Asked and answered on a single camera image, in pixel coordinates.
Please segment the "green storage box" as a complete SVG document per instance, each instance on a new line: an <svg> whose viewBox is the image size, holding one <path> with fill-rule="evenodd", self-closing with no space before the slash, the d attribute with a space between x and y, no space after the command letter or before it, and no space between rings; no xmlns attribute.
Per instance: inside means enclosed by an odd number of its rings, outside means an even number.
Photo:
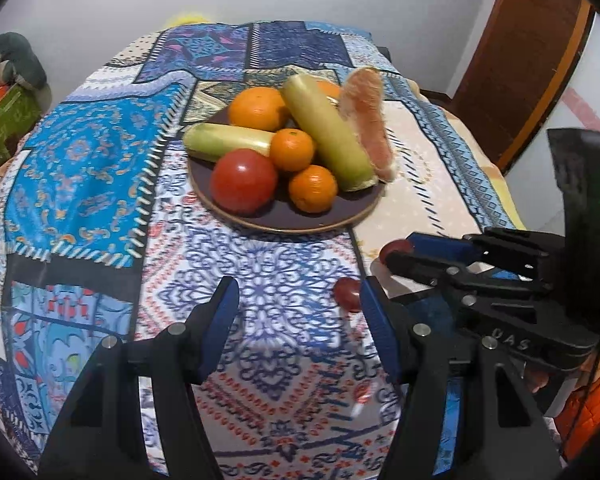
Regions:
<svg viewBox="0 0 600 480"><path fill-rule="evenodd" d="M38 101L27 89L15 84L0 99L0 166L17 151L19 141L40 120Z"/></svg>

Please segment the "pink grapefruit slice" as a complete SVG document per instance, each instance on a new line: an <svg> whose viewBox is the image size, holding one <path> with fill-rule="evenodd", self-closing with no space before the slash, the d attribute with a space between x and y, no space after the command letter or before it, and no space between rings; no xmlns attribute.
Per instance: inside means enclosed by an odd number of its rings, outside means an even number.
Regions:
<svg viewBox="0 0 600 480"><path fill-rule="evenodd" d="M387 136L383 102L381 73L373 67L360 67L340 89L338 112L358 137L378 179L388 183L396 178L398 166Z"/></svg>

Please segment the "blue patchwork bedspread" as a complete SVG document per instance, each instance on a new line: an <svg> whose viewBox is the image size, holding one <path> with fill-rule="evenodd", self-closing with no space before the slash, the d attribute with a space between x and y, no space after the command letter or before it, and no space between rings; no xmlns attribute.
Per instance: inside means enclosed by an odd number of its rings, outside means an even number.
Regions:
<svg viewBox="0 0 600 480"><path fill-rule="evenodd" d="M236 229L190 185L182 129L251 87L309 73L385 86L398 175L353 233ZM184 25L138 38L33 130L0 184L0 430L35 471L102 338L184 321L221 278L240 307L196 391L234 479L373 479L399 417L362 315L332 285L413 232L480 231L368 32L320 22Z"/></svg>

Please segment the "small mandarin with stem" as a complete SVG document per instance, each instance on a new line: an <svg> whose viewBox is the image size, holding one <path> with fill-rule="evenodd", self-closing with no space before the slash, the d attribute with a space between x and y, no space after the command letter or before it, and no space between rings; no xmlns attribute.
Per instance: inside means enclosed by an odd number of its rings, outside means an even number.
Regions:
<svg viewBox="0 0 600 480"><path fill-rule="evenodd" d="M286 128L272 137L268 157L280 171L299 172L311 165L314 155L314 141L306 132Z"/></svg>

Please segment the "brown wooden door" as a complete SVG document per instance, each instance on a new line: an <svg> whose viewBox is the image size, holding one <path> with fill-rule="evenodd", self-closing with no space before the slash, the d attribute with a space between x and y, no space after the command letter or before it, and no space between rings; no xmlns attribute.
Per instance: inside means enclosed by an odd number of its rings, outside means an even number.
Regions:
<svg viewBox="0 0 600 480"><path fill-rule="evenodd" d="M495 0L452 111L509 170L565 90L594 21L588 0Z"/></svg>

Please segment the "large orange with Dole sticker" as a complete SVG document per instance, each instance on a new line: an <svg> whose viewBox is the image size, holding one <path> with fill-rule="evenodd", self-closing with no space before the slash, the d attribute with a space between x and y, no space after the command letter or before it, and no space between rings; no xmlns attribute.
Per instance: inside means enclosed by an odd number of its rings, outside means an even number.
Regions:
<svg viewBox="0 0 600 480"><path fill-rule="evenodd" d="M289 120L282 94L275 88L252 87L239 92L227 107L231 125L275 132Z"/></svg>

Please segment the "small mandarin orange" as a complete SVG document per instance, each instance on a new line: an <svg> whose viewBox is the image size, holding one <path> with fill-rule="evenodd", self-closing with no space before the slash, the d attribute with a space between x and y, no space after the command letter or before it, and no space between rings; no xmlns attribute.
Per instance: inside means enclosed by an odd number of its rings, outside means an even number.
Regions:
<svg viewBox="0 0 600 480"><path fill-rule="evenodd" d="M338 184L328 169L311 165L289 180L288 193L299 210L306 214L322 214L332 208Z"/></svg>

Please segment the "medium orange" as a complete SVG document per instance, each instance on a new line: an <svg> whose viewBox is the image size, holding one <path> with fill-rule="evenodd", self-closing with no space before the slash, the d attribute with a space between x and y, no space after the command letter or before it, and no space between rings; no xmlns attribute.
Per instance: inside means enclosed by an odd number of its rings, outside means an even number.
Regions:
<svg viewBox="0 0 600 480"><path fill-rule="evenodd" d="M340 87L338 84L334 84L333 82L321 78L317 78L316 80L317 87L327 96L329 102L334 105L337 105L340 97Z"/></svg>

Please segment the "yellow pillow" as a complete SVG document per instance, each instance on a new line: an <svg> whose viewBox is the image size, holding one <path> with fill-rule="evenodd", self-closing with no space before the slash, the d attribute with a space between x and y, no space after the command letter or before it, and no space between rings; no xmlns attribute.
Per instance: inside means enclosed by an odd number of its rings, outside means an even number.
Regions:
<svg viewBox="0 0 600 480"><path fill-rule="evenodd" d="M183 25L198 25L198 24L209 24L210 20L205 18L201 14L192 12L182 12L171 16L163 24L163 29L183 26Z"/></svg>

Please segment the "dark purple round plate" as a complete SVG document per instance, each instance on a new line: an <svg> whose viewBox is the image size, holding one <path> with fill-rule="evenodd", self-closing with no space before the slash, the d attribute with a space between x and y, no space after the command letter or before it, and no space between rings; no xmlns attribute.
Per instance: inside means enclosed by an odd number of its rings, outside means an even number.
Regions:
<svg viewBox="0 0 600 480"><path fill-rule="evenodd" d="M209 124L229 125L227 108L212 115ZM182 129L182 133L191 126ZM268 206L252 216L240 216L220 208L211 197L210 179L215 162L206 162L188 156L187 167L190 182L201 203L214 211L224 221L245 228L277 234L316 234L343 226L354 226L362 221L380 201L385 185L375 184L372 188L358 192L340 191L329 211L322 214L306 214L294 206L288 196L288 179L280 177L274 198Z"/></svg>

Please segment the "red tomato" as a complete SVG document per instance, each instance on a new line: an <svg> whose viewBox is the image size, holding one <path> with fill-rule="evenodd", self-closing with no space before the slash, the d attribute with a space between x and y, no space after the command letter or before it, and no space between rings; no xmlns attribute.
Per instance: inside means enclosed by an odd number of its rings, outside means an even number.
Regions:
<svg viewBox="0 0 600 480"><path fill-rule="evenodd" d="M212 200L231 214L252 216L274 198L278 173L268 156L250 148L223 155L210 179Z"/></svg>

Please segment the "dark red grape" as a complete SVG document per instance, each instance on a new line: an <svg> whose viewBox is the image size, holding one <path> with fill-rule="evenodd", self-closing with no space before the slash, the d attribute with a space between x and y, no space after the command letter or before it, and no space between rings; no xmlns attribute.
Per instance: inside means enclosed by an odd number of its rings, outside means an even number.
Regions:
<svg viewBox="0 0 600 480"><path fill-rule="evenodd" d="M360 300L361 282L355 278L340 278L332 288L332 296L336 304L350 313L362 310Z"/></svg>
<svg viewBox="0 0 600 480"><path fill-rule="evenodd" d="M406 238L392 240L391 242L385 244L383 248L381 248L379 253L379 261L384 266L387 266L387 259L393 252L405 252L406 254L410 254L413 250L413 244Z"/></svg>

